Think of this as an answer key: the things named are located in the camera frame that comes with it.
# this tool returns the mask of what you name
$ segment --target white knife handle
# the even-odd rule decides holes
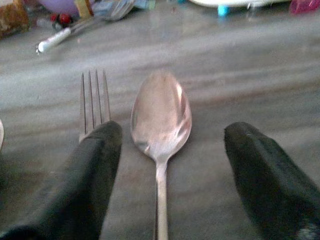
[[[65,29],[57,32],[55,35],[49,37],[47,40],[41,41],[37,46],[37,53],[44,53],[52,47],[58,45],[68,36],[71,35],[71,28],[66,27]]]

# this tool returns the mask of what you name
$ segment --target pink object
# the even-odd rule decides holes
[[[78,9],[74,0],[38,0],[46,9],[57,14],[78,14]]]
[[[317,10],[320,0],[292,0],[290,4],[290,13],[301,14]]]

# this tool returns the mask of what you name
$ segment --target spoon handle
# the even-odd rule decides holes
[[[155,240],[168,240],[167,162],[156,164],[156,231]]]

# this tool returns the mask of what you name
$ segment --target table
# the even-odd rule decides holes
[[[51,30],[0,41],[0,232],[30,203],[78,144],[80,76],[105,69],[122,153],[101,239],[152,239],[155,165],[134,146],[131,108],[155,70],[172,72],[193,126],[168,166],[172,240],[257,240],[236,191],[224,128],[245,121],[274,138],[319,186],[320,15],[288,5],[218,18],[215,9],[159,1],[35,54]]]

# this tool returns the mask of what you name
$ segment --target red object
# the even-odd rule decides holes
[[[66,14],[66,13],[61,13],[59,15],[59,22],[61,24],[69,24],[71,23],[71,17],[69,14]]]
[[[58,15],[56,13],[52,13],[50,16],[50,21],[55,22],[57,20]]]
[[[317,10],[320,0],[292,0],[290,4],[290,13],[301,14]]]

